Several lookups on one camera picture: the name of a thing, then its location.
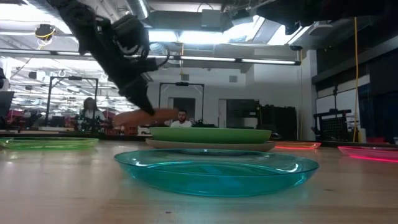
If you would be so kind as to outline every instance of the teal plastic plate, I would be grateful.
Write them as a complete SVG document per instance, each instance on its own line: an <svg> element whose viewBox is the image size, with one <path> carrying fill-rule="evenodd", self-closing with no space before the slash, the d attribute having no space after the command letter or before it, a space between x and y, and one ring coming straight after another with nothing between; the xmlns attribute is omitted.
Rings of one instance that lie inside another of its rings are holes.
<svg viewBox="0 0 398 224"><path fill-rule="evenodd" d="M217 149L133 151L114 158L132 178L151 187L218 197L279 192L305 183L319 168L301 157Z"/></svg>
<svg viewBox="0 0 398 224"><path fill-rule="evenodd" d="M82 150L96 146L99 139L58 137L0 138L0 146L13 150Z"/></svg>
<svg viewBox="0 0 398 224"><path fill-rule="evenodd" d="M172 142L262 144L272 131L229 128L151 128L155 140Z"/></svg>

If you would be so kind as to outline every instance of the pink plate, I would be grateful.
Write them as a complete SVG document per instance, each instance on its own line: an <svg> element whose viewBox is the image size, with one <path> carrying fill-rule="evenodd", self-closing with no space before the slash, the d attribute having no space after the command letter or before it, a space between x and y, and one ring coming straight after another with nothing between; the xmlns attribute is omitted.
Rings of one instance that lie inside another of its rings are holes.
<svg viewBox="0 0 398 224"><path fill-rule="evenodd" d="M299 142L299 141L276 141L276 149L318 149L319 142Z"/></svg>
<svg viewBox="0 0 398 224"><path fill-rule="evenodd" d="M357 159L398 162L398 148L394 147L339 146L338 149Z"/></svg>

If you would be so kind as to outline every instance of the wooden table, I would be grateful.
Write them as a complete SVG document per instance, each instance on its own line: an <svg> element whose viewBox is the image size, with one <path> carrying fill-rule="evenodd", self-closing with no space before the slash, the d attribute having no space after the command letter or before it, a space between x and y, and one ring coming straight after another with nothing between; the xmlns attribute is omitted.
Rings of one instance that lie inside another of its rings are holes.
<svg viewBox="0 0 398 224"><path fill-rule="evenodd" d="M398 223L398 163L353 159L337 149L278 151L321 168L278 194L212 198L149 188L113 161L145 148L101 141L94 151L0 152L0 223Z"/></svg>

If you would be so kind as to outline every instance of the lime green plate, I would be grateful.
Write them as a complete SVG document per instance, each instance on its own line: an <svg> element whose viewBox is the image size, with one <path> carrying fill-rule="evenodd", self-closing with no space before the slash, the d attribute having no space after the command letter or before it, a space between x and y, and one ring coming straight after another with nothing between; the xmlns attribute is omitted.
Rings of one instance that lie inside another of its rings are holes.
<svg viewBox="0 0 398 224"><path fill-rule="evenodd" d="M93 148L98 139L58 137L0 138L0 146L13 150L82 150Z"/></svg>
<svg viewBox="0 0 398 224"><path fill-rule="evenodd" d="M151 128L155 140L218 144L262 144L272 131L229 128Z"/></svg>

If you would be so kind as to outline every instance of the plate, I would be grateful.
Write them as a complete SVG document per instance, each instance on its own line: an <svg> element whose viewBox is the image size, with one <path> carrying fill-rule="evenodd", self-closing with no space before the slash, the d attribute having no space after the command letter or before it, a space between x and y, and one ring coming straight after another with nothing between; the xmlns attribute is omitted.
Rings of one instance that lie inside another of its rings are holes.
<svg viewBox="0 0 398 224"><path fill-rule="evenodd" d="M342 153L358 159L398 162L398 148L339 146L338 149Z"/></svg>
<svg viewBox="0 0 398 224"><path fill-rule="evenodd" d="M215 197L280 192L305 183L319 168L301 157L217 149L154 149L114 158L133 179L151 187Z"/></svg>
<svg viewBox="0 0 398 224"><path fill-rule="evenodd" d="M229 128L151 128L155 140L172 142L262 144L272 131Z"/></svg>
<svg viewBox="0 0 398 224"><path fill-rule="evenodd" d="M158 141L147 138L148 145L156 149L229 149L244 151L261 151L267 152L275 147L274 142L262 144L215 144L215 143L190 143L190 142L169 142Z"/></svg>
<svg viewBox="0 0 398 224"><path fill-rule="evenodd" d="M91 149L98 139L58 137L0 138L0 146L14 150L79 150Z"/></svg>
<svg viewBox="0 0 398 224"><path fill-rule="evenodd" d="M276 149L318 149L319 142L276 141Z"/></svg>

